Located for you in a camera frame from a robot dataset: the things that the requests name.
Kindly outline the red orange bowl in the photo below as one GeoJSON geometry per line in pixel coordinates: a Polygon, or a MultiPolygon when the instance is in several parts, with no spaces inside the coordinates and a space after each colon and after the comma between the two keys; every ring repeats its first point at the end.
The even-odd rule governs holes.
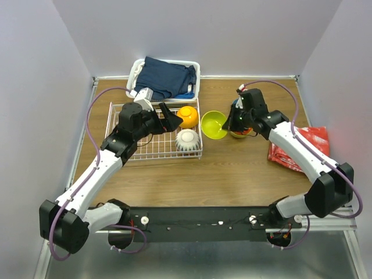
{"type": "Polygon", "coordinates": [[[244,131],[235,131],[235,132],[232,132],[232,134],[233,134],[234,136],[237,136],[237,137],[246,137],[246,136],[248,136],[251,132],[252,132],[252,129],[247,129],[247,130],[244,130],[244,131]]]}

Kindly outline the yellow orange bowl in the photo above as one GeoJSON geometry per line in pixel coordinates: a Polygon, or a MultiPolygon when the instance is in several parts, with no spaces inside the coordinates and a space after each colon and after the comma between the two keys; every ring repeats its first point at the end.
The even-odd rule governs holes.
{"type": "Polygon", "coordinates": [[[183,106],[181,107],[176,115],[180,117],[183,122],[180,124],[180,127],[183,129],[193,128],[199,123],[199,115],[197,110],[192,106],[183,106]]]}

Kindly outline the white black striped bowl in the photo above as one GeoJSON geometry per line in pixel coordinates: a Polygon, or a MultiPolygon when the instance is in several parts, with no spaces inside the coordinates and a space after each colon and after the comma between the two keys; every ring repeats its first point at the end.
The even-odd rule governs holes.
{"type": "Polygon", "coordinates": [[[176,135],[176,148],[181,152],[196,151],[200,148],[200,137],[192,129],[183,129],[176,135]]]}

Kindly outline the lime green bowl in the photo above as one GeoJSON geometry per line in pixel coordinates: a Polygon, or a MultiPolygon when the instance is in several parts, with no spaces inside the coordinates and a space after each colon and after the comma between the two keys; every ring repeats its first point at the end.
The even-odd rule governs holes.
{"type": "Polygon", "coordinates": [[[249,137],[251,136],[251,133],[248,132],[248,133],[241,133],[241,132],[232,132],[230,131],[230,134],[235,137],[235,138],[246,138],[246,137],[249,137]]]}

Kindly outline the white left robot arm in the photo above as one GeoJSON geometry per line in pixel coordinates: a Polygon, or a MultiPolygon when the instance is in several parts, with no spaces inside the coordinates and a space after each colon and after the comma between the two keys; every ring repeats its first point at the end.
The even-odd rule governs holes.
{"type": "Polygon", "coordinates": [[[97,149],[98,153],[86,171],[56,201],[42,203],[40,235],[49,241],[52,255],[56,254],[55,246],[68,254],[77,253],[91,233],[108,226],[121,230],[128,225],[125,204],[109,201],[96,209],[90,209],[90,204],[111,176],[137,151],[141,139],[150,134],[173,132],[183,122],[165,103],[159,106],[161,116],[149,102],[124,104],[117,125],[97,149]]]}

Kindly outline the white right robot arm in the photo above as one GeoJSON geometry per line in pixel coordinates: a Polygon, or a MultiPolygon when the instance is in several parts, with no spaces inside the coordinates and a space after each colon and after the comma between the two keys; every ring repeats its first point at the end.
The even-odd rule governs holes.
{"type": "Polygon", "coordinates": [[[269,224],[282,227],[296,215],[326,217],[353,198],[354,171],[347,163],[339,164],[311,144],[279,110],[269,111],[261,90],[238,89],[236,103],[223,130],[243,132],[251,128],[281,148],[306,174],[311,183],[308,192],[273,202],[266,214],[269,224]]]}

